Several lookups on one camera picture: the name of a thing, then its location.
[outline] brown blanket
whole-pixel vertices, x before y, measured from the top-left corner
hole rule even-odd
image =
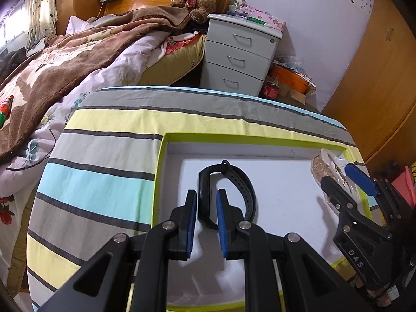
[[[26,60],[0,85],[0,101],[14,96],[10,117],[0,130],[0,163],[13,158],[46,111],[91,72],[109,66],[150,31],[183,29],[188,13],[177,7],[147,7],[113,18],[99,28],[49,39],[52,47]]]

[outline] bedside cabinet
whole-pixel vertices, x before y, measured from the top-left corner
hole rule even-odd
[[[200,87],[258,96],[282,32],[227,14],[209,14]]]

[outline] curtain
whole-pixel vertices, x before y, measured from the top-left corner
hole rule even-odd
[[[29,51],[41,39],[56,33],[58,14],[55,0],[26,0],[26,11],[29,16],[26,51]]]

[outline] pink object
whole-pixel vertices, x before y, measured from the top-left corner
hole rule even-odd
[[[248,12],[248,16],[264,21],[271,28],[274,28],[280,31],[284,31],[284,28],[286,28],[286,23],[284,21],[278,20],[276,16],[273,16],[272,14],[266,11],[263,12],[256,8],[253,8],[250,5],[244,6],[243,8],[241,8],[241,11],[246,11]]]
[[[178,50],[179,48],[182,48],[184,45],[193,41],[195,37],[196,36],[188,40],[183,40],[183,41],[168,41],[168,46],[166,47],[166,55],[170,54],[171,52],[175,50]]]
[[[392,182],[392,184],[411,207],[416,206],[412,175],[408,166],[404,167],[404,171]]]

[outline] tag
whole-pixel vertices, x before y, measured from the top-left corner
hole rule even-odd
[[[399,291],[397,290],[396,285],[392,286],[387,290],[387,295],[391,301],[400,297]]]

